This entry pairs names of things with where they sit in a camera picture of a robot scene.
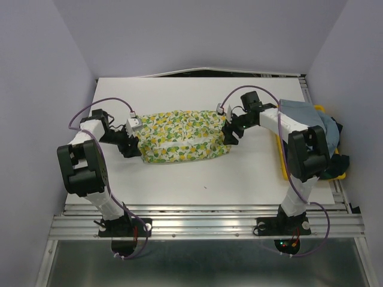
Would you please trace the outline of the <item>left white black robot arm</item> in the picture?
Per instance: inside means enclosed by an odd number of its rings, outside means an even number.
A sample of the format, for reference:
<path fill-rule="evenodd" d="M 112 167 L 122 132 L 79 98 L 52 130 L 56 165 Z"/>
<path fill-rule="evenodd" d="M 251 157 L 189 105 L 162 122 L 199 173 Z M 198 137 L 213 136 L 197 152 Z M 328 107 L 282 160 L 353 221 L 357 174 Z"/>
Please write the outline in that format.
<path fill-rule="evenodd" d="M 125 158 L 139 157 L 139 139 L 135 132 L 142 129 L 142 121 L 134 114 L 120 130 L 111 124 L 114 117 L 102 109 L 80 121 L 80 129 L 70 143 L 57 149 L 60 171 L 68 194 L 75 194 L 91 202 L 101 213 L 100 237 L 127 237 L 138 225 L 125 211 L 126 206 L 114 200 L 108 190 L 106 161 L 100 143 L 115 145 Z"/>

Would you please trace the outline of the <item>light blue denim skirt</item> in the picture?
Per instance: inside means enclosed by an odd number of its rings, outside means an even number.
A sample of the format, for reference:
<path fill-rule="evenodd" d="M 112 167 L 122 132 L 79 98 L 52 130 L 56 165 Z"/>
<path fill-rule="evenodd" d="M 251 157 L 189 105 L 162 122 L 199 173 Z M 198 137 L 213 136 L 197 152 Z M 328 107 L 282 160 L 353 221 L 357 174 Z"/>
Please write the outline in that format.
<path fill-rule="evenodd" d="M 309 127 L 320 126 L 325 133 L 329 156 L 335 153 L 340 140 L 340 132 L 336 121 L 322 111 L 316 110 L 307 102 L 280 100 L 281 112 L 298 123 Z"/>

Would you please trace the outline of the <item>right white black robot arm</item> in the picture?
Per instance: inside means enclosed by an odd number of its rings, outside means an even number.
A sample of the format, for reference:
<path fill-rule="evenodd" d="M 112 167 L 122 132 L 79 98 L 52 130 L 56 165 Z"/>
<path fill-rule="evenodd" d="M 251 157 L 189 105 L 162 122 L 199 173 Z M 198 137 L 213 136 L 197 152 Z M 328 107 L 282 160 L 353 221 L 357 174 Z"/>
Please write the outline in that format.
<path fill-rule="evenodd" d="M 253 233 L 256 236 L 289 236 L 301 233 L 310 235 L 311 229 L 306 208 L 309 196 L 320 174 L 330 164 L 325 131 L 321 126 L 302 124 L 282 113 L 282 102 L 263 103 L 256 91 L 241 96 L 241 115 L 231 106 L 217 106 L 219 115 L 226 120 L 221 131 L 225 145 L 237 145 L 244 131 L 260 126 L 279 137 L 282 163 L 290 183 L 284 200 L 274 217 L 258 217 Z"/>

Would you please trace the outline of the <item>lemon print skirt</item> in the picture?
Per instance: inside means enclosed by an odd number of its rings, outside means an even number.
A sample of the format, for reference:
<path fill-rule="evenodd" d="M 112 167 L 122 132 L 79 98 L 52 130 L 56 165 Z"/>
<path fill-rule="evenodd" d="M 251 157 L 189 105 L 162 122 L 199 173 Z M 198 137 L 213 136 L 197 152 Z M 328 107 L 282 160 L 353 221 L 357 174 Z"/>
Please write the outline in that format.
<path fill-rule="evenodd" d="M 143 115 L 137 132 L 143 162 L 149 164 L 207 160 L 230 152 L 221 131 L 225 116 L 215 111 L 181 111 Z"/>

